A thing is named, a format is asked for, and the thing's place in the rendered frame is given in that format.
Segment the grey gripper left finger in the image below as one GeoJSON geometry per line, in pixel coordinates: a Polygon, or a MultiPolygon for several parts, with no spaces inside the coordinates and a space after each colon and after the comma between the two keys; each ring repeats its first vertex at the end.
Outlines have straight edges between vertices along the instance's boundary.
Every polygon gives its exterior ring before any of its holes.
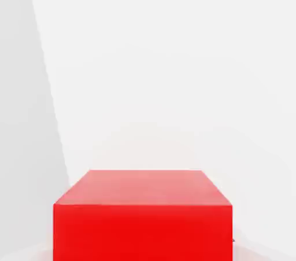
{"type": "Polygon", "coordinates": [[[30,247],[25,261],[53,261],[53,246],[43,243],[30,247]]]}

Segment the small red cube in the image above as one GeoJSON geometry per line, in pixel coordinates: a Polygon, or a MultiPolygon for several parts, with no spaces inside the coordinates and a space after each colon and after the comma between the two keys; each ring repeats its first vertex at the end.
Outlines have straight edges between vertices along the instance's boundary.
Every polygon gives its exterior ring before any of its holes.
{"type": "Polygon", "coordinates": [[[232,204],[200,170],[91,170],[53,206],[53,261],[233,261],[232,204]]]}

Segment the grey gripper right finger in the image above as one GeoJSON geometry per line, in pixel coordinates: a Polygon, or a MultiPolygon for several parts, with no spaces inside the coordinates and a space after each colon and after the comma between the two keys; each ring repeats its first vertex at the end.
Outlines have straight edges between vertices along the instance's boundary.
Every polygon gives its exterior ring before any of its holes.
{"type": "Polygon", "coordinates": [[[272,258],[262,255],[250,248],[240,245],[234,239],[233,244],[233,257],[234,261],[274,261],[272,258]]]}

